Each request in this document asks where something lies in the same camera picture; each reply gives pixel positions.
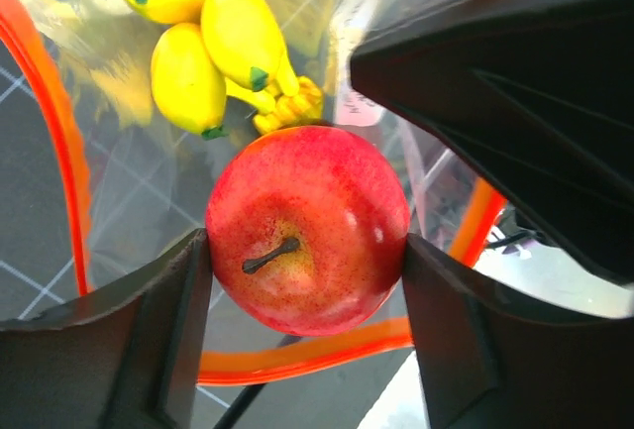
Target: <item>green stem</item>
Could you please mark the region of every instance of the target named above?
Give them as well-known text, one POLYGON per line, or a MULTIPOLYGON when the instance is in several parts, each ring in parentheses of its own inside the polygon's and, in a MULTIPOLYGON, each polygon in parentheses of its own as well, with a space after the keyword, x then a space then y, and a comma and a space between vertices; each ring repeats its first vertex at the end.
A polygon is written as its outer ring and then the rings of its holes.
POLYGON ((254 274, 278 256, 292 253, 298 249, 299 240, 297 238, 286 238, 282 241, 278 248, 272 250, 270 253, 262 256, 261 258, 245 260, 242 264, 242 271, 249 275, 254 274))

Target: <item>apple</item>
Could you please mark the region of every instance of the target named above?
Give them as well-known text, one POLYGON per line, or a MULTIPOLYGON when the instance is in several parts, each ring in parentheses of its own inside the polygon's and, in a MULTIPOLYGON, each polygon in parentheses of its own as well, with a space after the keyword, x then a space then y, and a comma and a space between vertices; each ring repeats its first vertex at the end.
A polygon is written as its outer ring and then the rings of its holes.
POLYGON ((345 332, 401 275, 409 207, 389 162, 345 130, 263 136, 223 171, 207 206, 212 269, 234 301, 290 335, 345 332))

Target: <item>transparent plastic sheet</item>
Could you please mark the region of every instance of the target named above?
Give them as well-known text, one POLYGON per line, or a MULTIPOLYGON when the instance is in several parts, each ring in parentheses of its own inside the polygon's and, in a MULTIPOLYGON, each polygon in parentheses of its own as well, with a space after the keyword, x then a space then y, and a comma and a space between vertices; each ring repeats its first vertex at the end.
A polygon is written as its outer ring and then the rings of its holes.
MULTIPOLYGON (((493 227, 488 237, 504 237, 493 227)), ((564 250, 529 240, 482 253, 474 269, 539 300, 603 318, 634 314, 634 286, 621 286, 581 267, 564 250)))
MULTIPOLYGON (((384 0, 266 1, 296 72, 323 88, 325 118, 365 137, 391 161, 410 201, 412 231, 472 266, 503 199, 435 138, 350 89, 348 56, 384 0)), ((258 136, 250 121, 254 111, 230 99, 229 136, 211 142, 169 125, 155 110, 149 78, 163 27, 122 0, 1 4, 2 40, 34 89, 53 137, 78 293, 84 294, 202 227, 215 180, 258 136), (52 40, 54 63, 38 32, 52 40)), ((282 338, 214 285, 199 380, 265 382, 411 345, 400 288, 347 334, 278 348, 282 338)))

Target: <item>black plastic part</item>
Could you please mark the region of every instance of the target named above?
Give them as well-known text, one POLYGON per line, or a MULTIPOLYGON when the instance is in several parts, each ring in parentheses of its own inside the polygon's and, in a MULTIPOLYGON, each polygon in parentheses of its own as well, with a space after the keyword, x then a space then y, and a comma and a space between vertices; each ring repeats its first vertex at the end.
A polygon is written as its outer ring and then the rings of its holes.
POLYGON ((484 246, 484 248, 485 249, 506 248, 508 246, 525 243, 526 241, 533 239, 533 237, 534 237, 533 232, 527 231, 527 230, 521 230, 515 234, 506 236, 498 241, 488 243, 486 244, 486 246, 484 246))
POLYGON ((553 241, 551 238, 546 236, 542 231, 537 229, 537 226, 535 226, 530 220, 528 220, 522 213, 515 210, 513 214, 515 219, 515 225, 521 230, 527 230, 531 232, 532 238, 535 241, 537 241, 538 243, 544 246, 549 246, 551 248, 558 247, 555 241, 553 241))
POLYGON ((211 283, 196 230, 84 297, 0 322, 0 427, 189 427, 211 283))
POLYGON ((222 415, 213 429, 232 429, 235 427, 240 418, 245 414, 245 412, 247 412, 251 403, 254 402, 265 386, 266 383, 252 384, 240 391, 236 400, 222 415))
POLYGON ((415 235, 403 288, 432 429, 632 427, 633 318, 531 298, 415 235))
POLYGON ((439 137, 588 271, 634 281, 634 0, 448 0, 353 87, 439 137))

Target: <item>gray surface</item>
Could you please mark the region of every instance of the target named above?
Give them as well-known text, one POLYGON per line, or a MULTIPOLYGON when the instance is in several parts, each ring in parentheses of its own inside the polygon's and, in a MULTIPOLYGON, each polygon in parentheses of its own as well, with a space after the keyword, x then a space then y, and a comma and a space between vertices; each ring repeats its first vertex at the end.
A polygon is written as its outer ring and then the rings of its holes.
MULTIPOLYGON (((1 43, 0 203, 0 320, 28 319, 75 298, 53 146, 33 92, 1 43)), ((199 388, 191 427, 213 428, 238 391, 199 388)))
POLYGON ((410 353, 389 352, 270 383, 235 429, 355 429, 410 353))

